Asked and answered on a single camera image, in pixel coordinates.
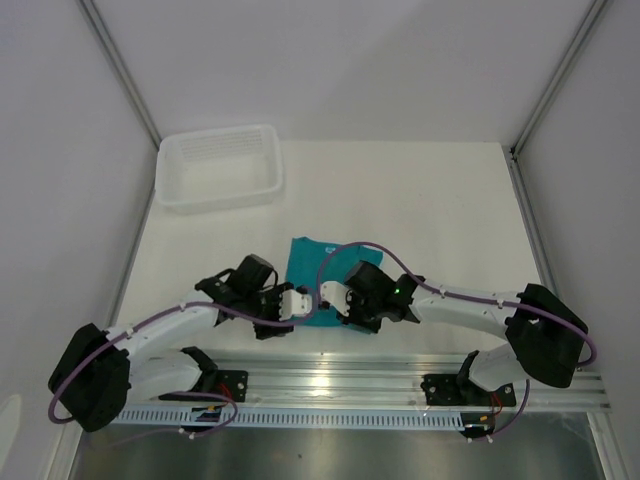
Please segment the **teal t-shirt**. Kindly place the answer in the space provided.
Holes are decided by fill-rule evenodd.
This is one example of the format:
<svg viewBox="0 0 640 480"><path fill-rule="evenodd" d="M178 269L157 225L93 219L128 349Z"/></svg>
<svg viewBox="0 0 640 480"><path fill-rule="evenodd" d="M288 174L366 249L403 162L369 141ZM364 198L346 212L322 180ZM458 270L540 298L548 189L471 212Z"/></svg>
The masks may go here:
<svg viewBox="0 0 640 480"><path fill-rule="evenodd" d="M291 241L285 279L295 286L316 287L317 274L325 259L340 244L320 242L308 237L293 238ZM366 246L349 247L333 256L325 265L322 281L343 282L348 272L359 262L366 261L380 266L383 253ZM307 326L318 328L340 327L341 322L333 308L319 310Z"/></svg>

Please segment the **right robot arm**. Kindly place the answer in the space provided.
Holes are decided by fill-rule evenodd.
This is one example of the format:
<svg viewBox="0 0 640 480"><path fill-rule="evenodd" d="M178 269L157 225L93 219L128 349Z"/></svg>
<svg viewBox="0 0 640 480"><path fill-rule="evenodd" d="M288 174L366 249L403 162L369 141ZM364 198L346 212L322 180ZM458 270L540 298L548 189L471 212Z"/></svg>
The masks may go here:
<svg viewBox="0 0 640 480"><path fill-rule="evenodd" d="M539 284L521 292L464 290L433 286L409 272L392 279L360 261L343 282L325 282L322 297L343 324L371 333L390 320L447 324L501 339L501 345L474 351L463 363L456 389L472 404L520 380L569 387L588 344L587 325Z"/></svg>

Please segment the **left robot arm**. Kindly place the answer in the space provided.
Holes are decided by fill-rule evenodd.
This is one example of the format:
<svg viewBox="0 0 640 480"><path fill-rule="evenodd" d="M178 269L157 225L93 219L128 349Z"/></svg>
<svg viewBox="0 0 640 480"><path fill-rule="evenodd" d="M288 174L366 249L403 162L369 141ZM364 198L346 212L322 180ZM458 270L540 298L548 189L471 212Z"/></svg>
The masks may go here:
<svg viewBox="0 0 640 480"><path fill-rule="evenodd" d="M79 328L56 365L48 388L48 416L95 432L129 404L146 400L204 401L217 407L239 402L235 374L221 370L201 348L184 340L227 320L252 322L259 339L291 332L311 311L306 288L280 282L261 257L197 282L176 306L132 326Z"/></svg>

